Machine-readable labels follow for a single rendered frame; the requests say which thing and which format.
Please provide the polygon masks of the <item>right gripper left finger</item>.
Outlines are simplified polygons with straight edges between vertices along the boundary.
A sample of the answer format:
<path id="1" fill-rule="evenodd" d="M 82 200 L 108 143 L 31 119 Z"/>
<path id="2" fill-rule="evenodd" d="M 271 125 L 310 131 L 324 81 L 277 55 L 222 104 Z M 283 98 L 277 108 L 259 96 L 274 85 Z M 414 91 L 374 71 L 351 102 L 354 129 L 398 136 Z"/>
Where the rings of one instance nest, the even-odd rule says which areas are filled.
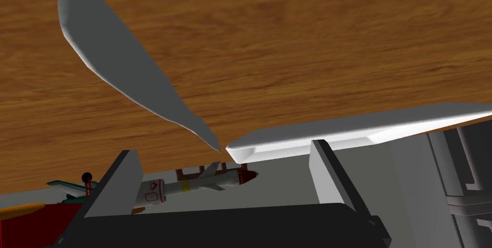
<path id="1" fill-rule="evenodd" d="M 143 169 L 135 149 L 123 150 L 83 204 L 70 226 L 129 225 Z"/>

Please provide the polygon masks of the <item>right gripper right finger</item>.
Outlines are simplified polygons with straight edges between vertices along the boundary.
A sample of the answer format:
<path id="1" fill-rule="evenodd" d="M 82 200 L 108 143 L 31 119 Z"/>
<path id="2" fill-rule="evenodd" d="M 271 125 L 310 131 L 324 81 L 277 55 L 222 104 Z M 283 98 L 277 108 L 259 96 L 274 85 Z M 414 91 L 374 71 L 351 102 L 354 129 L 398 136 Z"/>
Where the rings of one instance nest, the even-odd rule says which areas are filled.
<path id="1" fill-rule="evenodd" d="M 312 140 L 309 170 L 320 203 L 343 203 L 366 219 L 371 217 L 362 196 L 325 140 Z"/>

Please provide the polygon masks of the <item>white toy rocket red tip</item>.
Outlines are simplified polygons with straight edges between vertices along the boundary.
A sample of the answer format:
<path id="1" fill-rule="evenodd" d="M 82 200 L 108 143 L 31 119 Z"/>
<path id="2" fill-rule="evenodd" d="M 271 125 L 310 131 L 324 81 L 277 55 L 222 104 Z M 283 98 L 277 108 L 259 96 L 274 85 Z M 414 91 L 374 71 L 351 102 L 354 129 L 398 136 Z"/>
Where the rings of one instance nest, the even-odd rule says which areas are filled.
<path id="1" fill-rule="evenodd" d="M 200 166 L 199 173 L 183 174 L 176 171 L 177 181 L 165 183 L 163 179 L 143 181 L 136 196 L 134 208 L 162 204 L 170 195 L 198 190 L 223 191 L 225 186 L 243 185 L 258 176 L 258 172 L 240 168 L 228 169 L 225 163 L 213 162 L 207 168 Z"/>

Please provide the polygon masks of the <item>red toy aeroplane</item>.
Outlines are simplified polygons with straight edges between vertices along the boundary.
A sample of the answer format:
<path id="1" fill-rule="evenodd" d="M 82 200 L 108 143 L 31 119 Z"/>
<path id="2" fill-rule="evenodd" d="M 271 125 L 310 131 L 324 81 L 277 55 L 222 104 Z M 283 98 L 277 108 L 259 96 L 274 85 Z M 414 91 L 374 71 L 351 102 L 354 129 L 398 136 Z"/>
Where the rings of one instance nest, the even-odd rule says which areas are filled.
<path id="1" fill-rule="evenodd" d="M 66 193 L 55 204 L 25 204 L 0 209 L 0 248 L 44 248 L 64 233 L 86 198 L 98 185 L 89 172 L 82 174 L 83 186 L 55 180 L 47 184 Z"/>

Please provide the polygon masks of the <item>brown wooden table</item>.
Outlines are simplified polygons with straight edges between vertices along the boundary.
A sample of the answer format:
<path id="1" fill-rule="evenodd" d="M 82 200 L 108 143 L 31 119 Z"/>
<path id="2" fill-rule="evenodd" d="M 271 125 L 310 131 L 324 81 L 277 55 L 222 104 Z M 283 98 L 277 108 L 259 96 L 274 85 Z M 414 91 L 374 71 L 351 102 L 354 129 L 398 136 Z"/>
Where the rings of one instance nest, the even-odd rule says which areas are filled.
<path id="1" fill-rule="evenodd" d="M 225 147 L 260 128 L 492 103 L 492 0 L 105 0 Z M 0 0 L 0 195 L 228 161 L 102 81 L 57 0 Z"/>

